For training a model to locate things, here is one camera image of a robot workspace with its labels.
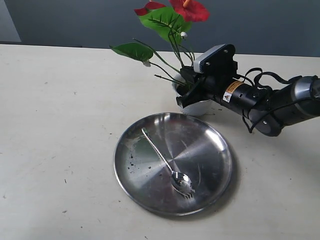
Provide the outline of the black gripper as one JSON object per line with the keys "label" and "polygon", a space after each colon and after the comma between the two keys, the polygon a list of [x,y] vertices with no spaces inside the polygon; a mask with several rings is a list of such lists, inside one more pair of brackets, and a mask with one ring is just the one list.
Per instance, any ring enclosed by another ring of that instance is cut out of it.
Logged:
{"label": "black gripper", "polygon": [[203,101],[213,101],[239,115],[248,116],[253,109],[262,109],[271,95],[270,89],[259,89],[231,76],[198,74],[193,66],[180,69],[190,89],[176,97],[177,105],[186,108]]}

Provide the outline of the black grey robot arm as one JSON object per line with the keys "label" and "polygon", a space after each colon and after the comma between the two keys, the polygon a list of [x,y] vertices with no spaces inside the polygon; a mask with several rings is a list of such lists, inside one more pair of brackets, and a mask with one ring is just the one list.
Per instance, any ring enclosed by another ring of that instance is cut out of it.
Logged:
{"label": "black grey robot arm", "polygon": [[320,78],[295,76],[285,80],[278,74],[252,68],[259,73],[253,80],[237,73],[238,68],[218,67],[206,73],[196,73],[192,67],[181,69],[190,90],[177,97],[177,104],[189,105],[212,100],[239,114],[249,132],[257,130],[278,136],[286,126],[292,126],[320,115]]}

